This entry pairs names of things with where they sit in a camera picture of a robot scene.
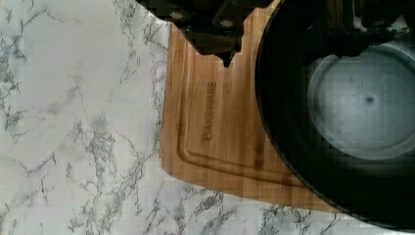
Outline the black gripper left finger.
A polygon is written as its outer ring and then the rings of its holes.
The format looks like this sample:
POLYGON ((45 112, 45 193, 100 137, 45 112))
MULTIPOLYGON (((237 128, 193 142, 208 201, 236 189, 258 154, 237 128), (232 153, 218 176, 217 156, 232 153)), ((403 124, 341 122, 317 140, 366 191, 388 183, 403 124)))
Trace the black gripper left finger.
POLYGON ((136 0, 158 19, 175 25, 201 55, 228 68, 242 48, 244 20, 273 0, 136 0))

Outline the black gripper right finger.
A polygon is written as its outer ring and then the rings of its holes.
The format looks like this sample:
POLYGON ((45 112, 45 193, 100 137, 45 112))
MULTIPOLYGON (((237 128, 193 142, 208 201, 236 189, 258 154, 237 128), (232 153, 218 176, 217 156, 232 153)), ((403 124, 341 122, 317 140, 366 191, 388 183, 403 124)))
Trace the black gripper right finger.
POLYGON ((414 30, 414 0, 327 0, 323 38, 330 54, 357 56, 414 30))

